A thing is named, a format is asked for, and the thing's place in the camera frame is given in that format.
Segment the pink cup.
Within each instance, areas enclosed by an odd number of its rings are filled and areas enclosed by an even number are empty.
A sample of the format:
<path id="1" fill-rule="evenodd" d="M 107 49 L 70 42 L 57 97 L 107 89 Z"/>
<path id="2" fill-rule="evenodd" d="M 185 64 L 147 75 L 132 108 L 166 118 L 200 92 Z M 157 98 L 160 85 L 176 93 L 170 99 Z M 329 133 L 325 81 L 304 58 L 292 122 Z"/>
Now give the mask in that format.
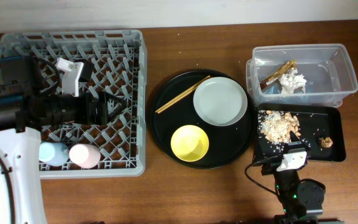
<path id="1" fill-rule="evenodd" d="M 70 160 L 84 169 L 90 169 L 98 165 L 100 150 L 90 144 L 75 144 L 69 151 Z"/>

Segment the white tissue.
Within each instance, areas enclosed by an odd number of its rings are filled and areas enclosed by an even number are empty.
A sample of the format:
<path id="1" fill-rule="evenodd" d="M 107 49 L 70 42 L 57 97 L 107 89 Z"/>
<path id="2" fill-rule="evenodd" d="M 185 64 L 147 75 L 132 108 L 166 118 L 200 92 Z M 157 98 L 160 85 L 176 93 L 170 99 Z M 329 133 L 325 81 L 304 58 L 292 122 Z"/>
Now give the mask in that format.
<path id="1" fill-rule="evenodd" d="M 298 74 L 296 68 L 290 68 L 279 79 L 282 86 L 281 94 L 294 94 L 298 89 L 306 93 L 306 79 L 302 74 Z"/>

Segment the clear plastic bin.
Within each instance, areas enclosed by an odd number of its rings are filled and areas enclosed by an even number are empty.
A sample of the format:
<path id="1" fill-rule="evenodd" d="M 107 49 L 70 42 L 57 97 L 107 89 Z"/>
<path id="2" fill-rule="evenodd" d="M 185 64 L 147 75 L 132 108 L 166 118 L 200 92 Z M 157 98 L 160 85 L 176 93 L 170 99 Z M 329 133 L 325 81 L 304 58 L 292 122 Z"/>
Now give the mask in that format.
<path id="1" fill-rule="evenodd" d="M 259 82 L 284 63 L 295 60 L 299 75 L 306 79 L 305 91 L 282 94 L 277 80 L 266 89 Z M 342 44 L 303 44 L 256 47 L 246 65 L 246 89 L 256 105 L 281 103 L 339 107 L 342 100 L 358 90 L 350 56 Z"/>

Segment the black rectangular tray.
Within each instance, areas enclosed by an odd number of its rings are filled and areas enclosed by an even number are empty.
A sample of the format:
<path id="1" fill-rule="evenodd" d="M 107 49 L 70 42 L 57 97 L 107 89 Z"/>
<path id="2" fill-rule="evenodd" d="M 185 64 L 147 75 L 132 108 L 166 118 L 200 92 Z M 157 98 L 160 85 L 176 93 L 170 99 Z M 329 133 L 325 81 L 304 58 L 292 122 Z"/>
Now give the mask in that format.
<path id="1" fill-rule="evenodd" d="M 300 139 L 309 148 L 309 160 L 342 162 L 346 159 L 346 148 L 342 131 L 341 115 L 338 109 L 327 106 L 305 106 L 262 103 L 257 107 L 257 121 L 260 110 L 290 112 L 300 121 Z M 333 145 L 322 148 L 320 138 L 330 137 Z M 268 142 L 257 128 L 254 160 L 259 161 L 283 151 L 283 144 Z"/>

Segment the grey plastic dishwasher rack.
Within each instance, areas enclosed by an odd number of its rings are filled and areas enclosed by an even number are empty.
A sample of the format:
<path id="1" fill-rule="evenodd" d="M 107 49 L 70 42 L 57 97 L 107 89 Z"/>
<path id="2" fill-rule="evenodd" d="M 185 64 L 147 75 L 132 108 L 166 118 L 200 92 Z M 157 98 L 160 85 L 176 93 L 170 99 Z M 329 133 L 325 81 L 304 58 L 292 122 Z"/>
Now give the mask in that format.
<path id="1" fill-rule="evenodd" d="M 42 179 L 137 177 L 145 170 L 145 89 L 147 49 L 139 30 L 83 30 L 23 32 L 0 38 L 0 60 L 31 55 L 56 62 L 86 59 L 94 64 L 89 82 L 80 93 L 111 93 L 127 100 L 127 108 L 104 126 L 65 124 L 44 126 L 41 137 L 67 146 L 91 144 L 99 148 L 97 166 L 83 169 L 72 161 L 59 167 L 40 163 Z"/>

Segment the gold snack wrapper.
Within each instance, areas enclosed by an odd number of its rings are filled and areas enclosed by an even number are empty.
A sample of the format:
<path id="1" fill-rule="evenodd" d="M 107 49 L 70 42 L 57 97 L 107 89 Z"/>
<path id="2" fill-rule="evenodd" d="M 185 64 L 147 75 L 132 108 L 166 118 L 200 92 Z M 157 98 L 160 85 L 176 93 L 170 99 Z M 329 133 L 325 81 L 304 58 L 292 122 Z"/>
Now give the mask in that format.
<path id="1" fill-rule="evenodd" d="M 278 70 L 276 70 L 274 73 L 272 73 L 269 77 L 263 79 L 259 82 L 260 89 L 263 90 L 267 88 L 270 84 L 275 82 L 277 79 L 279 79 L 284 73 L 289 71 L 289 69 L 295 69 L 296 68 L 296 60 L 289 60 L 285 62 Z"/>

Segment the yellow bowl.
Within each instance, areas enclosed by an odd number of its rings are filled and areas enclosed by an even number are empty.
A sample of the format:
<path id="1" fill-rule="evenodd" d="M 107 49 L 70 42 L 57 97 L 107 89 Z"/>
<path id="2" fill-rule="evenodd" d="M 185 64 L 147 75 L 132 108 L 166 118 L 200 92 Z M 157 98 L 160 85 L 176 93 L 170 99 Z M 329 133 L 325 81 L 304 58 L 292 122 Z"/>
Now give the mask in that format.
<path id="1" fill-rule="evenodd" d="M 172 135 L 170 146 L 174 155 L 185 162 L 202 159 L 209 149 L 209 138 L 198 126 L 185 125 L 178 128 Z"/>

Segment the brown food lump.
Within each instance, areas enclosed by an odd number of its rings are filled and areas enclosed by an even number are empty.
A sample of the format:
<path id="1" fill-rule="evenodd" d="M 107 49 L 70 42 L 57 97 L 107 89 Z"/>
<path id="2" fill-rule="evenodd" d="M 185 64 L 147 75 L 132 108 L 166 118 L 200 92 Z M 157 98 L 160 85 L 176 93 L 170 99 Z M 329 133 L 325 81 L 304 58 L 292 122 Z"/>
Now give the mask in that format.
<path id="1" fill-rule="evenodd" d="M 320 138 L 319 145 L 322 148 L 330 148 L 333 145 L 333 140 L 330 137 Z"/>

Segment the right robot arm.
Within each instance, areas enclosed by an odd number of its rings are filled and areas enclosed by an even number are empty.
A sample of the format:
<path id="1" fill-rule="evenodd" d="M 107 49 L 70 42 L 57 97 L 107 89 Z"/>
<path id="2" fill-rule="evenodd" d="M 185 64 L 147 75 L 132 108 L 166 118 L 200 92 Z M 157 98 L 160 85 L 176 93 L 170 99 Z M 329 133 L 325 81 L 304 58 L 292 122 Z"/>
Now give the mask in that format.
<path id="1" fill-rule="evenodd" d="M 326 187 L 313 179 L 300 179 L 298 171 L 307 165 L 310 147 L 290 133 L 290 142 L 284 150 L 262 163 L 262 175 L 272 174 L 275 190 L 283 207 L 283 215 L 275 215 L 274 223 L 318 223 L 323 213 L 322 204 Z"/>

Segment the blue cup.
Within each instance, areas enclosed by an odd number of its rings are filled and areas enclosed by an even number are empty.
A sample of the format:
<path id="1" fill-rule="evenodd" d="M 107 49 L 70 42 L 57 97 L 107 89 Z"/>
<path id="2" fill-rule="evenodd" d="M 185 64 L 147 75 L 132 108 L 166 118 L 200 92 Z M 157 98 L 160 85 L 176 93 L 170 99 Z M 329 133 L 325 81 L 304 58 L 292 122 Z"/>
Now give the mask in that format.
<path id="1" fill-rule="evenodd" d="M 58 167 L 69 160 L 68 147 L 64 143 L 43 142 L 39 147 L 39 161 Z"/>

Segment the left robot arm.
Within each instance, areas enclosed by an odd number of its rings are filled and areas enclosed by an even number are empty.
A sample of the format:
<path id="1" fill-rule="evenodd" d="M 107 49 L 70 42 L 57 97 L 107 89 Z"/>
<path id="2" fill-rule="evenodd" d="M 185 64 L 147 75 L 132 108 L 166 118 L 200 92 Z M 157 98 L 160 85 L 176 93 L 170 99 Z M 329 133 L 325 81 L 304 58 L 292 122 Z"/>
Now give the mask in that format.
<path id="1" fill-rule="evenodd" d="M 87 60 L 56 63 L 29 57 L 30 75 L 21 82 L 0 86 L 0 223 L 46 223 L 40 184 L 39 147 L 44 126 L 67 122 L 107 125 L 127 101 L 105 91 L 80 94 L 78 83 L 90 77 L 94 66 Z M 32 75 L 43 63 L 64 75 L 44 90 Z M 109 103 L 121 109 L 109 111 Z"/>

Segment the round black tray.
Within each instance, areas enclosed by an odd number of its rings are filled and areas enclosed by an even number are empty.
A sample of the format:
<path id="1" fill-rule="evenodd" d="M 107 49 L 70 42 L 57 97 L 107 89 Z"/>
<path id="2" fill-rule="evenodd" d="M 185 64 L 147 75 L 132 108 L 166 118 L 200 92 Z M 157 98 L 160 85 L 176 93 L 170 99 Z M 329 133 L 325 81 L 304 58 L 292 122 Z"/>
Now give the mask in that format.
<path id="1" fill-rule="evenodd" d="M 230 76 L 214 70 L 187 71 L 163 81 L 155 88 L 148 102 L 149 128 L 160 150 L 175 162 L 195 169 L 211 169 L 236 160 L 250 146 L 256 130 L 255 108 L 250 99 L 247 100 L 249 107 L 245 115 L 238 122 L 223 127 L 208 124 L 197 115 L 193 95 L 185 97 L 160 114 L 156 113 L 158 108 L 207 76 L 232 80 Z M 172 151 L 172 135 L 184 125 L 195 125 L 208 135 L 208 151 L 198 161 L 185 162 Z"/>

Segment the food scraps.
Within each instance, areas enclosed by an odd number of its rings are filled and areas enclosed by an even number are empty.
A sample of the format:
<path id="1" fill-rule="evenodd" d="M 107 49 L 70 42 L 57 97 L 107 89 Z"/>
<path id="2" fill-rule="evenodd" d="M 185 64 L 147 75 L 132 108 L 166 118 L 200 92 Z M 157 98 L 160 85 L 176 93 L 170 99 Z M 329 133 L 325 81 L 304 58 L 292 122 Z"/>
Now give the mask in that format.
<path id="1" fill-rule="evenodd" d="M 258 130 L 272 144 L 291 142 L 291 134 L 301 136 L 300 121 L 290 112 L 260 110 Z"/>

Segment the grey plate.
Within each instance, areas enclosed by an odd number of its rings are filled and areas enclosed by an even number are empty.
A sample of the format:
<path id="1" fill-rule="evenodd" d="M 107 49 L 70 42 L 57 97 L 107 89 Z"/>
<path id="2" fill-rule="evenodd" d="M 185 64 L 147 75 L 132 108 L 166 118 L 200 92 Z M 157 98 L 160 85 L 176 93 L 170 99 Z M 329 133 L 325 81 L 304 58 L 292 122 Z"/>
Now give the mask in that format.
<path id="1" fill-rule="evenodd" d="M 206 123 L 229 126 L 245 115 L 248 102 L 246 92 L 238 82 L 226 77 L 213 77 L 197 87 L 193 106 Z"/>

